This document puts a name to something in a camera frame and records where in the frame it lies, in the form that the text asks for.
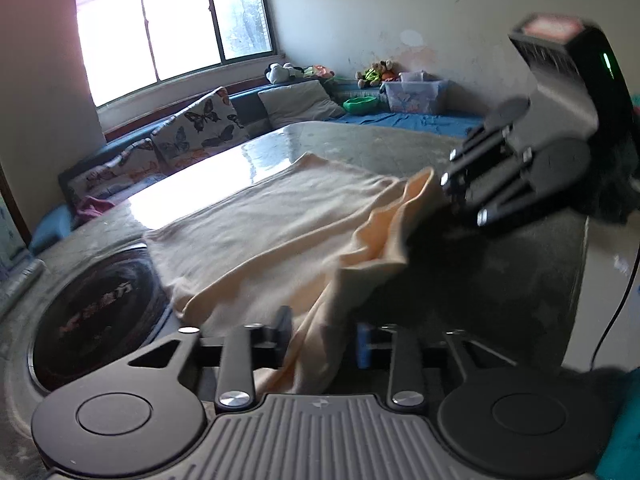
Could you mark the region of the pink orange plush toy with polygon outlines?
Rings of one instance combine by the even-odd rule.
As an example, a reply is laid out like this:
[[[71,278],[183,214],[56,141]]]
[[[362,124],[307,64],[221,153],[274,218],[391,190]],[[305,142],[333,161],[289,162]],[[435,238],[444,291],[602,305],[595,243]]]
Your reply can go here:
[[[334,71],[324,65],[311,65],[304,69],[305,78],[331,79],[333,76]]]

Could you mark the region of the window with green frame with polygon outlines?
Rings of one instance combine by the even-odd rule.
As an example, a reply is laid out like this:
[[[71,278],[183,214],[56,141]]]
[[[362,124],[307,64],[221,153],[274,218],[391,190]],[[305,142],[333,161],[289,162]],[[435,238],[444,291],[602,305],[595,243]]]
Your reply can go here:
[[[94,104],[273,54],[265,0],[75,0]]]

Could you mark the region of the green brown plush toy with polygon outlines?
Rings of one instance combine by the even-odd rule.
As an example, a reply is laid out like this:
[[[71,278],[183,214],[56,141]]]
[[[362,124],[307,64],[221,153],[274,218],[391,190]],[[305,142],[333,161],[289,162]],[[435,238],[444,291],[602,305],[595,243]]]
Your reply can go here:
[[[384,82],[396,81],[398,75],[394,70],[392,60],[382,60],[372,63],[363,72],[356,73],[359,89],[381,87]]]

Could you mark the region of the cream garment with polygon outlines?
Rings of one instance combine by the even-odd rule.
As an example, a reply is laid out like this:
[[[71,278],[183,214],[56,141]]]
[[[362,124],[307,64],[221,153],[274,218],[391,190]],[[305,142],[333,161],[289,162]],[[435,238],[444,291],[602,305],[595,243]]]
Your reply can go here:
[[[340,366],[349,315],[405,270],[409,235],[445,202],[432,168],[399,179],[307,153],[144,240],[177,318],[206,336],[290,307],[284,363],[256,388],[317,393]]]

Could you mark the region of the grey remote control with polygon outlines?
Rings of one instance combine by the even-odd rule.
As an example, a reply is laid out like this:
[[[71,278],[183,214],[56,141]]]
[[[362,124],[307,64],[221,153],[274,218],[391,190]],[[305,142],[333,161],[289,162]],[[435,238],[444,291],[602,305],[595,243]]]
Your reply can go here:
[[[46,270],[44,262],[41,259],[34,259],[1,284],[1,316],[5,316],[16,305],[17,301],[39,280],[44,270]]]

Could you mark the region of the small butterfly print cushion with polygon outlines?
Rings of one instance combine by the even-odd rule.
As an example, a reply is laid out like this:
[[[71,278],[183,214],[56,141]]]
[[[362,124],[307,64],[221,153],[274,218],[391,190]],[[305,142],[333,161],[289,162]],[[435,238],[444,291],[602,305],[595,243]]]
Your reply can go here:
[[[163,164],[150,138],[134,142],[107,162],[100,162],[71,177],[63,185],[74,206],[88,197],[114,200],[118,203],[124,193],[134,192],[142,185],[163,180]]]

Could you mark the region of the green plastic bowl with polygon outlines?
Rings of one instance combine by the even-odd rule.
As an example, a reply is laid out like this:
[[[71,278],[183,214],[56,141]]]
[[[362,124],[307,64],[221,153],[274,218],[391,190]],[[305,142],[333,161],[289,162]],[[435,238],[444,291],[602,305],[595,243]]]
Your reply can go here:
[[[354,96],[347,99],[342,107],[348,114],[363,116],[374,114],[378,110],[377,96]]]

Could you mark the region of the large butterfly print cushion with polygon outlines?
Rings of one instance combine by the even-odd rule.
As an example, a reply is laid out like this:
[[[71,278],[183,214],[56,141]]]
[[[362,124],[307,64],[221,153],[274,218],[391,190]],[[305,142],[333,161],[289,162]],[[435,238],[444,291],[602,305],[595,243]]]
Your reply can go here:
[[[224,87],[180,110],[152,134],[152,141],[171,172],[234,148],[249,138]]]

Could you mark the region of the grey plain cushion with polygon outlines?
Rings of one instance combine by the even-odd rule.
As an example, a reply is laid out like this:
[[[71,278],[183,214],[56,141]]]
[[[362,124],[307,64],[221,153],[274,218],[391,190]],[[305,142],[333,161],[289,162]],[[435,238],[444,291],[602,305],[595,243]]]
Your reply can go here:
[[[346,114],[344,108],[330,98],[318,80],[259,91],[258,98],[265,107],[273,129]]]

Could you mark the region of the panda plush toy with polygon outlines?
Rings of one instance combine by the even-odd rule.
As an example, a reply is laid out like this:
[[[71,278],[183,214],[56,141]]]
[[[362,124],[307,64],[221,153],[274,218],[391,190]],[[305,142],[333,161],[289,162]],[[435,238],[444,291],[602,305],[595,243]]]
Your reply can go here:
[[[266,68],[265,77],[270,84],[284,84],[294,79],[304,78],[304,71],[291,63],[272,63]]]

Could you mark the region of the grey quilted star table cover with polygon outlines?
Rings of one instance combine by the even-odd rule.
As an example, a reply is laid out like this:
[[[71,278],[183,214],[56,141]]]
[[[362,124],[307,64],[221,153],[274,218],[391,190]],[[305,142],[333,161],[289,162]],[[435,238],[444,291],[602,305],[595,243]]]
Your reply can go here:
[[[459,233],[431,133],[302,122],[43,254],[1,311],[6,479],[573,479],[608,421],[527,365],[582,220]],[[540,278],[542,287],[533,281]]]

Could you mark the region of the pink cloth on sofa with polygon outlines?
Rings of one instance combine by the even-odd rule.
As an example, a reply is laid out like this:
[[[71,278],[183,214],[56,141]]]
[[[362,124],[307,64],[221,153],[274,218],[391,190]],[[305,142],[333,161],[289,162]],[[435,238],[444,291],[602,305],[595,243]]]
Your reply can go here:
[[[92,196],[82,198],[74,206],[74,222],[76,228],[78,228],[78,226],[83,226],[94,219],[100,218],[114,207],[115,204],[111,200],[102,200],[102,198]]]

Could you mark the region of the clear plastic storage box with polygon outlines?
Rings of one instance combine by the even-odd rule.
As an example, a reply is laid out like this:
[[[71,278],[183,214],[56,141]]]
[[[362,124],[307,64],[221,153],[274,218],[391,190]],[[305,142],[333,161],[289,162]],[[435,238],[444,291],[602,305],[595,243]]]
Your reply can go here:
[[[448,79],[418,73],[409,80],[386,81],[382,89],[393,113],[438,115],[446,110]]]

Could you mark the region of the black round induction cooktop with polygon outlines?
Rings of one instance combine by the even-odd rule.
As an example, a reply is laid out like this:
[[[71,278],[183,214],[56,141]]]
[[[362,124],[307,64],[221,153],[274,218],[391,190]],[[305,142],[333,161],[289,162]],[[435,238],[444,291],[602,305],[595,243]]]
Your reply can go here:
[[[50,302],[28,350],[32,382],[46,393],[153,341],[171,307],[148,248],[126,247],[74,276]]]

